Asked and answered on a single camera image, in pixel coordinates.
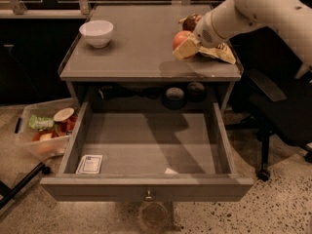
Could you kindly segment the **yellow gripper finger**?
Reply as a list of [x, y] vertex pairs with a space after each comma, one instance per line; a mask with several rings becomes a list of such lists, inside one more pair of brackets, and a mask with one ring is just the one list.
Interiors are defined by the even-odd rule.
[[198, 42], [191, 37], [190, 39], [192, 42], [190, 47], [186, 49], [178, 47], [175, 50], [173, 50], [173, 54], [177, 59], [179, 60], [189, 59], [189, 58], [194, 57], [198, 53], [198, 49], [199, 49]]

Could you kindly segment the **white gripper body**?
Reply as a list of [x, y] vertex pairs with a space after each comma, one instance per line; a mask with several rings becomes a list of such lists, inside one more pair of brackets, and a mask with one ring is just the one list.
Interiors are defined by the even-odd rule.
[[225, 41], [214, 29], [211, 13], [206, 13], [198, 20], [193, 33], [201, 45], [207, 48], [214, 48]]

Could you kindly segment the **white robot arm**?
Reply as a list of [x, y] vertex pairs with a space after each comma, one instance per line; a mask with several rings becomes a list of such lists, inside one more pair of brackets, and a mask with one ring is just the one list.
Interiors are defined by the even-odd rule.
[[177, 59], [261, 27], [271, 28], [307, 67], [312, 66], [312, 9], [299, 0], [225, 0], [203, 15], [174, 49]]

